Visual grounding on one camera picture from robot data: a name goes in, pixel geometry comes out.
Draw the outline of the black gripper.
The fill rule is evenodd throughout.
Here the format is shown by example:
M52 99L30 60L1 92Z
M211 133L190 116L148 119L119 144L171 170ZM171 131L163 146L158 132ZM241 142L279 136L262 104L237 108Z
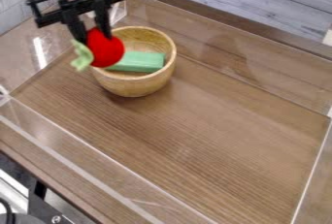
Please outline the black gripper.
M111 38L111 28L108 22L108 9L109 6L123 0L57 0L60 7L42 14L37 5L50 0L26 0L25 4L30 8L34 22L38 28L48 26L56 22L61 22L73 37L80 42L87 42L87 30L84 22L80 20L79 15L95 12L95 23L103 32L103 35Z

